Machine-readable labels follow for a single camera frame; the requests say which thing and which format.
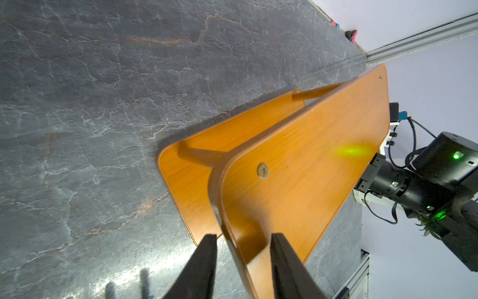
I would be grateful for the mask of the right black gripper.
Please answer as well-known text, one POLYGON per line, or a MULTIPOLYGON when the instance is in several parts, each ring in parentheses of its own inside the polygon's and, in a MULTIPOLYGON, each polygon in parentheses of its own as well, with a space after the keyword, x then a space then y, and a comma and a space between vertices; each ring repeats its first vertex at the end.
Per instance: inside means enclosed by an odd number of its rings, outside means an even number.
POLYGON ((365 205, 371 201, 365 198, 368 192, 378 198, 377 203, 381 205, 390 206, 390 202, 394 202, 403 209, 414 209, 408 194, 414 176, 410 170, 397 168, 385 155, 376 153, 354 187, 354 198, 365 205))

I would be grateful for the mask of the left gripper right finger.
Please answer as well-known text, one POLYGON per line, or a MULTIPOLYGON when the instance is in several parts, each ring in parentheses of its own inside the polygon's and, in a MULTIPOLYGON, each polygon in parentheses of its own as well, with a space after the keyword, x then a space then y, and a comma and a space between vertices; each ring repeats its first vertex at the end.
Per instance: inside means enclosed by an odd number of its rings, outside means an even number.
POLYGON ((282 233, 271 235, 273 290, 276 299, 325 299, 282 233))

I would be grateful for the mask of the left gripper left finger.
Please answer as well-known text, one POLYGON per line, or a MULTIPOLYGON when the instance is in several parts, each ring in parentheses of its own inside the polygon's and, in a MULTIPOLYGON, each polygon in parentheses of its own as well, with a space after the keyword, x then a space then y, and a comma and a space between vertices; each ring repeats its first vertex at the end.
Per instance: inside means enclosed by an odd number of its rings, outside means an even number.
POLYGON ((217 236, 205 235, 164 299, 211 299, 217 265, 217 236))

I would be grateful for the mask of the orange two-tier wooden shelf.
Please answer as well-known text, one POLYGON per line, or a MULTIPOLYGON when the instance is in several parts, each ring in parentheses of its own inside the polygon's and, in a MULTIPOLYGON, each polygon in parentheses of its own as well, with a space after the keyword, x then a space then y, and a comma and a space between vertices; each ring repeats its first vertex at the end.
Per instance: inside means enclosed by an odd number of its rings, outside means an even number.
POLYGON ((158 168, 195 244, 226 239, 251 296, 273 297, 270 240, 306 262, 389 132, 387 69, 296 88, 164 148, 158 168))

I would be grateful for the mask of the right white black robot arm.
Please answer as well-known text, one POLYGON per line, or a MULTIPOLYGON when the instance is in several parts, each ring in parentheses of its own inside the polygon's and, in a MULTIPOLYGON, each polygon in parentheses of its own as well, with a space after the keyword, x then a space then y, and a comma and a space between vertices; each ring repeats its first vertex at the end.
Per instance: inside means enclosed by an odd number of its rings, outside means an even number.
POLYGON ((354 188, 357 201, 367 196, 393 201, 424 235, 440 240, 470 271, 478 270, 478 145, 443 132, 427 147, 410 153, 399 168, 377 153, 354 188))

